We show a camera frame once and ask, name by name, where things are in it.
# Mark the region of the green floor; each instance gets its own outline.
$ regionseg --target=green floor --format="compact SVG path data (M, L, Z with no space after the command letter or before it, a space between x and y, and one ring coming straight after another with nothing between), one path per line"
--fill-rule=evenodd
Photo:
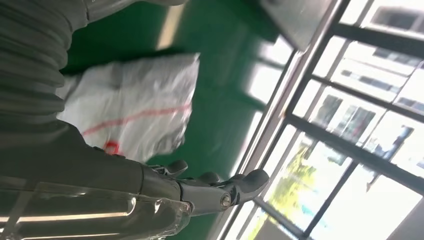
M265 108L265 103L247 93L252 69L258 61L264 61L259 57L260 46L275 42L278 37L268 18L250 2L190 0L179 9L182 14L170 46L159 51L168 9L136 3L77 31L63 72L76 73L114 60L201 53L185 144L172 155L151 161L166 164L183 159L189 165L184 176L213 171L227 177L246 146L254 114ZM204 240L215 217L212 214L192 218L180 234L168 239Z

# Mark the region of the white plastic bag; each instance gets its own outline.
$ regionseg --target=white plastic bag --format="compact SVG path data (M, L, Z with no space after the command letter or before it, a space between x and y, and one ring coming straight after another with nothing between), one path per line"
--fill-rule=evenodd
M146 162L184 141L199 70L198 54L112 62L66 78L57 117L87 144Z

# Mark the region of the transparent plastic cover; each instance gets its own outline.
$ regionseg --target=transparent plastic cover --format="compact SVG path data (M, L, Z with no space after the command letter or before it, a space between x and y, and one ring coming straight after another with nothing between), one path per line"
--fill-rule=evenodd
M0 239L149 240L179 233L188 203L40 183L34 191L0 184Z

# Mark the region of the flexible hose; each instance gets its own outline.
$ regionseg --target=flexible hose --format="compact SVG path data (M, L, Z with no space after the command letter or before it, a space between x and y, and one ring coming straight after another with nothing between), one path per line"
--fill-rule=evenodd
M169 5L184 0L150 0ZM136 0L0 0L0 149L52 141L72 33Z

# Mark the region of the tree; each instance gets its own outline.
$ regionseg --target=tree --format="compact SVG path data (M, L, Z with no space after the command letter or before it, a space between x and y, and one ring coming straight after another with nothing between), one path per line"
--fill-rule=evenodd
M283 177L279 180L269 203L287 218L300 208L299 193L314 182L315 168L304 165L304 155L308 148L302 146L288 164Z

